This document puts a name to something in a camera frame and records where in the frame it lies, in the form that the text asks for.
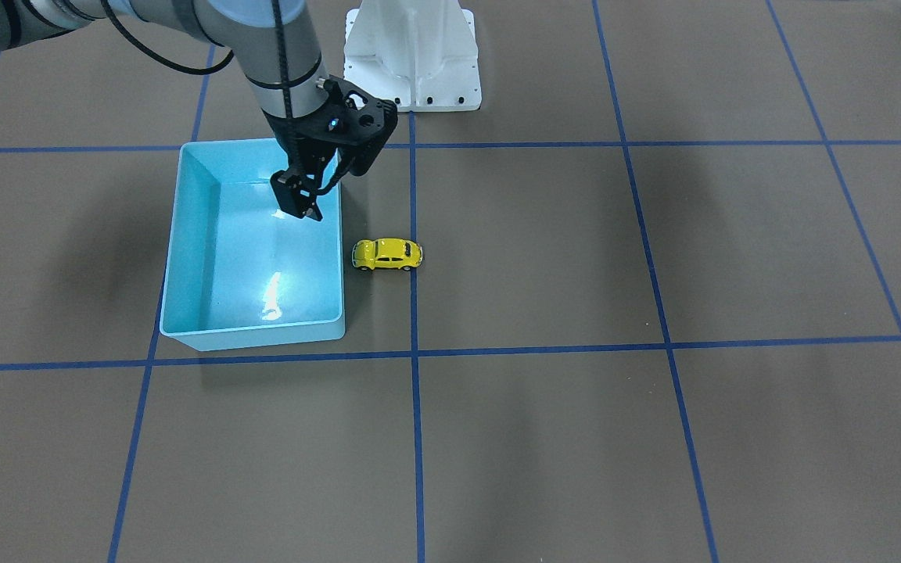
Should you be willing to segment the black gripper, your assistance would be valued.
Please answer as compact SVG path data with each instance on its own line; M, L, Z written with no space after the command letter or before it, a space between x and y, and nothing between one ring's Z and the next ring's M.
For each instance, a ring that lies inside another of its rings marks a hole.
M323 213L318 206L321 185L339 182L341 178L339 164L331 174L325 172L340 151L341 135L330 124L336 119L341 120L341 112L321 109L290 120L268 111L262 113L280 147L285 150L289 164L299 163L304 172L301 174L296 168L289 168L271 175L269 185L278 200L278 208L300 220L321 222Z

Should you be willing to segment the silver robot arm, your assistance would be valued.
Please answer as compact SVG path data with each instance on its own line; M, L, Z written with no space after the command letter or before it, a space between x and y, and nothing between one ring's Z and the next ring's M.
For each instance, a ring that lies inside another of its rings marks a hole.
M333 148L312 149L298 125L325 108L330 79L321 42L304 1L0 1L0 52L107 22L153 61L194 76L217 74L236 64L285 150L285 170L271 187L279 209L319 221L319 197L330 189L323 167ZM221 48L221 61L198 66L164 55L136 36L139 24Z

